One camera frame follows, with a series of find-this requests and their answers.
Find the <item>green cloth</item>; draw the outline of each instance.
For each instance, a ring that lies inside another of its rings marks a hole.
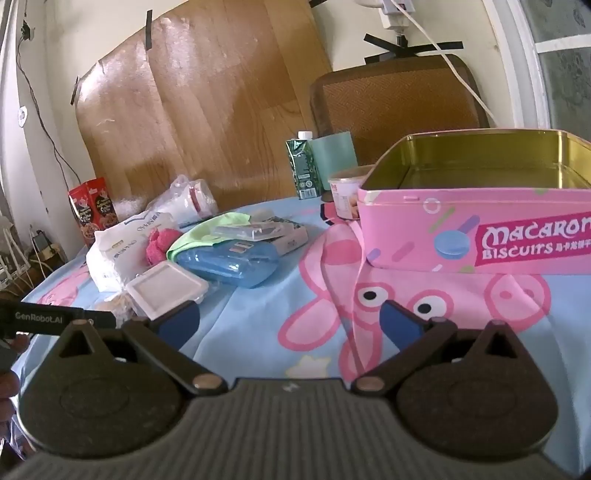
[[[166,252],[166,258],[174,261],[175,257],[185,250],[194,247],[210,247],[228,240],[222,236],[211,235],[211,231],[218,225],[248,225],[251,216],[246,213],[229,212],[195,225],[172,244]]]

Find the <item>cartoon eye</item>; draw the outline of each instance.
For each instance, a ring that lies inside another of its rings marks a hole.
[[[408,309],[423,320],[433,317],[449,318],[453,311],[453,300],[442,291],[424,291],[409,302]]]
[[[357,299],[366,308],[379,308],[388,299],[388,291],[377,285],[360,288],[357,292]]]

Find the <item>pink sponge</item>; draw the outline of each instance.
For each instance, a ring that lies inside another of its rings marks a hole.
[[[166,260],[166,252],[181,235],[181,232],[172,228],[165,228],[161,231],[158,231],[158,229],[152,230],[146,248],[148,263],[156,265]]]

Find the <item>pink tin box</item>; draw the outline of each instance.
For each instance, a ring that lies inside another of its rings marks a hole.
[[[409,135],[358,206],[374,267],[591,274],[591,144],[566,132]]]

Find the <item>pink cartoon pig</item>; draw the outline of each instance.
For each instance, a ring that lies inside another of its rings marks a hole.
[[[517,332],[550,309],[550,289],[539,275],[481,275],[410,272],[374,268],[365,261],[357,223],[330,227],[300,261],[300,272],[316,298],[292,314],[278,339],[294,351],[326,343],[340,325],[347,340],[339,356],[343,378],[354,380],[377,366],[384,338],[379,311],[395,300],[428,320],[443,316],[463,328],[482,328],[491,319]]]
[[[43,295],[38,303],[69,307],[78,296],[78,287],[89,278],[88,266],[83,264],[80,268],[74,270],[69,277],[59,282],[49,292]]]

